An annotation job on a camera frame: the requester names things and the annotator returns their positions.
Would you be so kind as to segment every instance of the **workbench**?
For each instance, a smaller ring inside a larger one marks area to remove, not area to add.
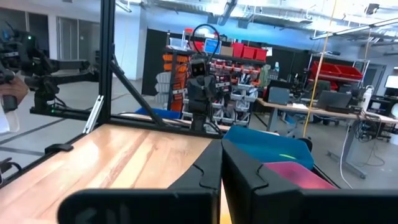
[[[88,188],[165,189],[211,139],[104,124],[0,190],[0,223],[53,224],[68,195]],[[231,223],[222,188],[221,223]]]
[[[303,113],[303,114],[307,114],[309,111],[309,109],[307,107],[293,105],[293,104],[277,105],[274,103],[265,102],[262,98],[258,98],[257,102],[262,106],[267,106],[267,107],[271,108],[271,114],[269,116],[268,125],[267,125],[267,131],[270,131],[270,132],[274,132],[277,130],[278,110],[291,111],[291,112]],[[349,120],[353,121],[353,122],[351,122],[351,125],[350,125],[351,127],[355,127],[361,120],[366,119],[366,117],[363,114],[357,115],[357,114],[352,114],[352,113],[350,113],[350,114],[335,113],[335,112],[325,111],[325,110],[319,109],[319,108],[312,108],[311,114],[349,119]],[[393,118],[389,118],[387,116],[382,116],[382,115],[370,113],[370,112],[366,112],[366,114],[378,116],[379,121],[381,123],[398,124],[398,119],[393,119]],[[358,141],[355,139],[355,132],[349,131],[347,140],[346,140],[346,144],[343,149],[344,150],[343,165],[345,168],[349,169],[351,172],[355,173],[360,178],[365,179],[366,173],[359,167],[354,166],[350,161],[351,157],[352,157],[353,150],[356,148],[357,143],[358,143]],[[328,156],[330,156],[332,159],[334,159],[336,161],[340,161],[340,156],[336,155],[330,151],[328,152]]]

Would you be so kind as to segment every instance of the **yellow cable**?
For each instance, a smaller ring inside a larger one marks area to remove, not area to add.
[[[333,16],[335,15],[336,5],[337,5],[337,0],[335,0],[335,4],[333,6],[333,11],[331,12],[331,17],[330,17],[330,21],[329,21],[329,27],[331,26],[331,22],[333,21]],[[325,38],[325,43],[323,44],[323,51],[322,51],[322,54],[321,54],[321,58],[319,60],[317,75],[315,76],[315,81],[314,81],[314,84],[313,84],[313,90],[312,90],[310,106],[308,107],[307,118],[306,118],[305,124],[304,124],[303,138],[305,138],[305,136],[307,135],[307,126],[308,126],[308,122],[310,121],[313,98],[315,96],[315,90],[317,89],[318,76],[319,76],[319,73],[321,72],[323,56],[325,55],[326,47],[328,45],[329,34],[330,34],[330,31],[327,32],[327,35],[326,35],[326,38]]]

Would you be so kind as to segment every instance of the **teal container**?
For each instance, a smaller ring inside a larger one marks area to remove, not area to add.
[[[260,162],[292,161],[309,170],[313,168],[313,157],[307,145],[298,139],[268,134],[239,126],[233,126],[225,134],[238,148]]]

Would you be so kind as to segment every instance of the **blue sign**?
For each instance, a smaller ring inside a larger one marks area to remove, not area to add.
[[[214,52],[214,49],[216,49],[216,46],[217,46],[217,40],[206,39],[204,52],[212,54]],[[220,51],[221,51],[221,41],[216,50],[216,54],[219,54]]]

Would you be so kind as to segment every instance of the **laptop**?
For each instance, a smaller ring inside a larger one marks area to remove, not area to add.
[[[321,92],[318,102],[315,103],[315,107],[320,109],[326,109],[327,106],[335,108],[346,108],[352,96],[350,93],[337,93],[334,91]]]

